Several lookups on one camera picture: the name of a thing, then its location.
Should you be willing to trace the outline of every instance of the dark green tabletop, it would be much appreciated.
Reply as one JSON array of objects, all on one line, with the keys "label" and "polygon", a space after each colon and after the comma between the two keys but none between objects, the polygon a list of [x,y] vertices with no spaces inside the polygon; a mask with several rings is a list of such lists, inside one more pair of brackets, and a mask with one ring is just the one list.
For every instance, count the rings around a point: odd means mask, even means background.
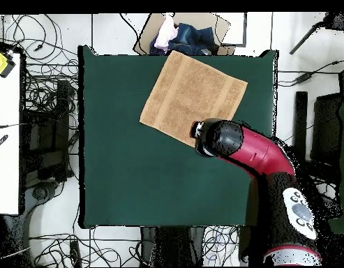
[{"label": "dark green tabletop", "polygon": [[[194,58],[246,81],[233,120],[272,134],[276,52],[263,57]],[[250,178],[242,169],[198,156],[193,148],[140,123],[166,59],[96,56],[88,47],[79,48],[85,227],[245,224]]]}]

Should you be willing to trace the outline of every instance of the desk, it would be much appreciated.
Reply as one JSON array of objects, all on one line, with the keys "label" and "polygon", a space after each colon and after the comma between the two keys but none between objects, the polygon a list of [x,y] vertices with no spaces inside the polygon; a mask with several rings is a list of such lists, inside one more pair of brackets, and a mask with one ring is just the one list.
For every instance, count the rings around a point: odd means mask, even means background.
[{"label": "desk", "polygon": [[[78,55],[80,226],[245,224],[242,169],[139,122],[167,57]],[[234,120],[270,136],[276,56],[194,58],[248,82]]]},{"label": "desk", "polygon": [[[0,43],[0,51],[8,47]],[[20,55],[14,54],[15,67],[6,78],[0,77],[0,125],[20,122]],[[20,127],[0,130],[0,214],[18,214],[20,196]]]}]

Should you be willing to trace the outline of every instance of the pink fabric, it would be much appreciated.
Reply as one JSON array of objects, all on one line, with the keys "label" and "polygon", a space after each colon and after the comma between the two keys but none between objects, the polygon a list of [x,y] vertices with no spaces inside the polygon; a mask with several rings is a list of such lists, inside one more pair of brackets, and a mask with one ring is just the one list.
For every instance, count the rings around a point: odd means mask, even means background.
[{"label": "pink fabric", "polygon": [[178,28],[174,28],[174,20],[170,15],[165,16],[165,21],[160,27],[158,37],[154,43],[155,48],[168,51],[168,43],[170,40],[176,38],[178,35]]}]

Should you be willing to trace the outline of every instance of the blue cloth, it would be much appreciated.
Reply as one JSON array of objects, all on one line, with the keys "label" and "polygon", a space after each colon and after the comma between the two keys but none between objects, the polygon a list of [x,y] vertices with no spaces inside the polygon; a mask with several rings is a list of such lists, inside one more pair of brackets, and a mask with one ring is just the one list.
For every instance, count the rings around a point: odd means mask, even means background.
[{"label": "blue cloth", "polygon": [[164,50],[154,47],[154,43],[156,43],[158,35],[152,40],[149,46],[149,55],[165,55]]},{"label": "blue cloth", "polygon": [[211,27],[197,30],[189,24],[179,24],[178,35],[168,44],[168,50],[176,50],[187,55],[205,55],[202,50],[209,50],[216,55],[218,46],[214,42]]}]

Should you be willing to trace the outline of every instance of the brown towel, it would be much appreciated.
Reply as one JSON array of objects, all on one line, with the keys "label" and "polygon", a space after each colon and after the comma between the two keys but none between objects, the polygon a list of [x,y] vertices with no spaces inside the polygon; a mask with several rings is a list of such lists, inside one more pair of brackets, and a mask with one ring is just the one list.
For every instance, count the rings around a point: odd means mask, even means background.
[{"label": "brown towel", "polygon": [[140,122],[194,147],[194,121],[232,119],[247,83],[172,51],[143,108]]}]

